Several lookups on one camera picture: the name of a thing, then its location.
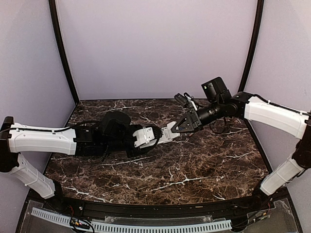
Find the white air conditioner remote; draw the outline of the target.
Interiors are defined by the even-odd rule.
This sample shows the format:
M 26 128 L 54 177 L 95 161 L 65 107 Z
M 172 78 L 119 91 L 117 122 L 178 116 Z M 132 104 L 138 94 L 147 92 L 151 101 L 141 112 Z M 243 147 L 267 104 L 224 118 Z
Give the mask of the white air conditioner remote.
M 158 144 L 172 142 L 175 138 L 180 136 L 180 133 L 173 133 L 172 127 L 176 124 L 176 121 L 168 123 L 165 127 L 161 128 L 162 136 L 158 141 Z

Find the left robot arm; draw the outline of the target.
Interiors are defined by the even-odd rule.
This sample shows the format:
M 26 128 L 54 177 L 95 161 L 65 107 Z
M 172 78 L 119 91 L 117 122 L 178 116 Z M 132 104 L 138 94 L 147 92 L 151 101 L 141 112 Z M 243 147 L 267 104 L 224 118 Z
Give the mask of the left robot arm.
M 128 157 L 146 154 L 160 141 L 156 125 L 141 126 L 119 111 L 101 120 L 86 120 L 66 128 L 42 128 L 15 123 L 7 116 L 0 128 L 0 171 L 9 173 L 37 192 L 57 211 L 69 207 L 61 185 L 39 172 L 23 152 L 53 152 L 74 156 L 108 156 L 124 151 Z

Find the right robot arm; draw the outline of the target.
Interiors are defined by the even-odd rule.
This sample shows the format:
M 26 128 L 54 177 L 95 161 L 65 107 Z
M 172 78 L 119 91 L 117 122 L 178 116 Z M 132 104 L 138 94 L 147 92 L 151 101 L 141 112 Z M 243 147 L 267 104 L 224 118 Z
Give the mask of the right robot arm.
M 187 111 L 171 128 L 173 133 L 194 133 L 223 117 L 236 117 L 272 126 L 299 139 L 295 151 L 275 171 L 263 179 L 259 191 L 248 199 L 248 207 L 259 210 L 274 194 L 304 170 L 311 167 L 311 115 L 270 102 L 260 95 L 239 92 L 232 96 L 221 77 L 202 84 L 209 106 L 197 108 L 192 97 L 176 94 Z

